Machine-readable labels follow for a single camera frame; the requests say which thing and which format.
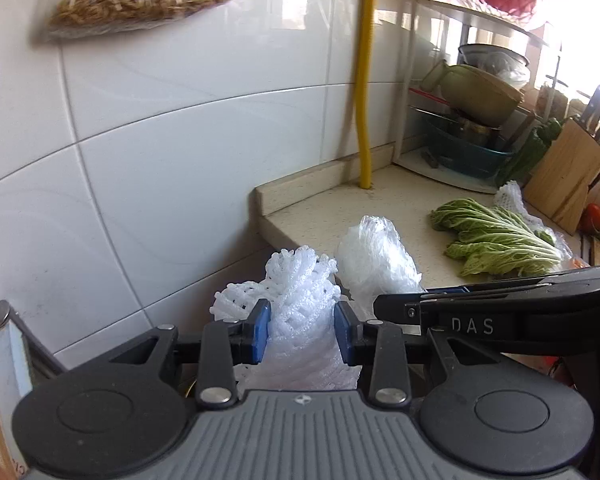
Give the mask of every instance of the gray ribbed panel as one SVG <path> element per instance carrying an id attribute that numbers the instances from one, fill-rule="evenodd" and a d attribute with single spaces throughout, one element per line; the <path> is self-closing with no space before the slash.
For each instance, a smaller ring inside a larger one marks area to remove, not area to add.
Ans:
<path id="1" fill-rule="evenodd" d="M 121 480 L 493 478 L 448 462 L 407 415 L 375 410 L 357 392 L 308 392 L 306 404 L 299 395 L 251 392 L 234 409 L 205 412 L 174 453 Z M 573 469 L 547 478 L 583 480 Z M 52 479 L 32 472 L 27 480 Z"/>

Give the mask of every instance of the white foam netting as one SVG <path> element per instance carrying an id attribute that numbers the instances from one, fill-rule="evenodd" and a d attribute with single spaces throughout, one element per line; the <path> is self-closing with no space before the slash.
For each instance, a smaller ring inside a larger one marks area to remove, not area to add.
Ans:
<path id="1" fill-rule="evenodd" d="M 559 269 L 555 270 L 571 268 L 568 262 L 570 262 L 573 258 L 573 252 L 567 245 L 564 236 L 562 233 L 557 233 L 551 228 L 545 226 L 542 220 L 537 216 L 529 214 L 525 208 L 525 203 L 522 200 L 522 191 L 520 190 L 520 186 L 515 180 L 510 180 L 504 186 L 500 187 L 493 198 L 493 203 L 503 207 L 504 209 L 519 214 L 526 225 L 531 227 L 534 231 L 544 231 L 555 241 L 555 247 L 560 251 L 560 257 L 564 263 L 564 266 L 560 266 Z"/>
<path id="2" fill-rule="evenodd" d="M 238 390 L 353 390 L 360 367 L 342 362 L 333 330 L 340 287 L 330 281 L 336 260 L 307 246 L 271 255 L 260 283 L 230 283 L 216 293 L 216 320 L 246 319 L 256 302 L 271 303 L 269 338 L 262 362 L 237 365 Z"/>
<path id="3" fill-rule="evenodd" d="M 380 294 L 424 290 L 422 275 L 387 218 L 363 216 L 340 241 L 336 259 L 340 282 L 349 289 L 351 306 L 361 319 L 375 317 L 373 304 Z"/>

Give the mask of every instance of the red tomato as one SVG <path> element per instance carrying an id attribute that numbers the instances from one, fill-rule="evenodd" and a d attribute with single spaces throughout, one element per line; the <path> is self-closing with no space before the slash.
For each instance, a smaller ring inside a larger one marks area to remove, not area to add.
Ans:
<path id="1" fill-rule="evenodd" d="M 578 227 L 588 235 L 595 235 L 600 231 L 600 206 L 598 204 L 589 204 L 584 209 Z"/>

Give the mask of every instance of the shelf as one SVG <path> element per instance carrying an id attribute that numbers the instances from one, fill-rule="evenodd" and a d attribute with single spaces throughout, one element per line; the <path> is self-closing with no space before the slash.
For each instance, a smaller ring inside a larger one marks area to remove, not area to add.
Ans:
<path id="1" fill-rule="evenodd" d="M 438 182 L 449 184 L 450 186 L 459 187 L 460 189 L 492 195 L 496 194 L 498 188 L 486 180 L 458 173 L 457 171 L 445 168 L 441 164 L 437 168 L 432 168 L 420 155 L 423 150 L 426 150 L 426 148 L 417 148 L 416 150 L 403 153 L 395 164 L 402 166 L 407 170 L 411 170 L 414 173 L 427 176 Z"/>
<path id="2" fill-rule="evenodd" d="M 538 38 L 528 30 L 478 10 L 467 9 L 466 7 L 460 7 L 438 0 L 417 0 L 417 2 L 418 5 L 444 14 L 453 20 L 458 20 L 458 22 L 461 22 L 463 25 L 480 28 L 481 30 L 488 30 L 495 34 L 507 36 L 508 38 L 511 37 L 512 31 L 515 31 L 527 36 L 529 38 L 529 43 L 535 47 L 541 48 L 543 46 L 549 46 L 547 42 Z"/>

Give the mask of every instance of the green leafy vegetable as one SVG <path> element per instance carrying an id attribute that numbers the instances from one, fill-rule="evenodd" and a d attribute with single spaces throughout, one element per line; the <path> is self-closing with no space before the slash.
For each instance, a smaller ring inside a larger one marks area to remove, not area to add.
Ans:
<path id="1" fill-rule="evenodd" d="M 531 276 L 560 263 L 549 235 L 535 234 L 519 215 L 504 208 L 488 208 L 472 198 L 461 198 L 432 211 L 430 218 L 434 228 L 458 232 L 458 241 L 449 245 L 445 254 L 457 260 L 466 258 L 461 276 L 512 270 Z"/>

